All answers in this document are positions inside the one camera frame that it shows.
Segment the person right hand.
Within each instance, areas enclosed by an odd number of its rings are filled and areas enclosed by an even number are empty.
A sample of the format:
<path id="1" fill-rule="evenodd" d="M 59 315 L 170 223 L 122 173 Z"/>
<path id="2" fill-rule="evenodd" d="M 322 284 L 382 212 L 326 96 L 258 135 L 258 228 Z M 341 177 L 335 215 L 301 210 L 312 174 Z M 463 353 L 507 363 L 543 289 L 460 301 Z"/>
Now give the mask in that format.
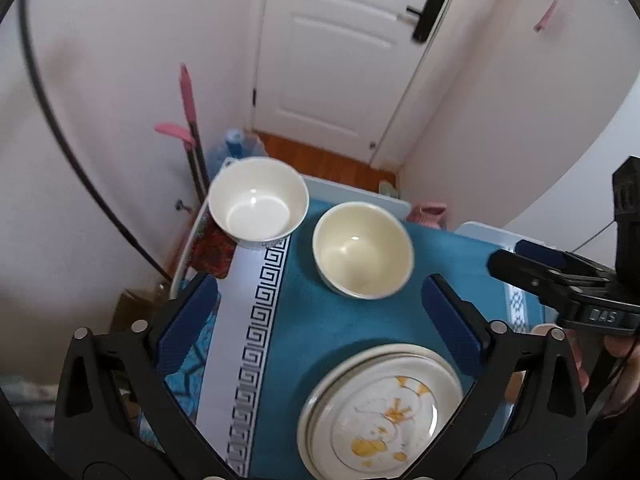
<path id="1" fill-rule="evenodd" d="M 614 416 L 639 395 L 639 336 L 566 330 L 589 418 Z"/>

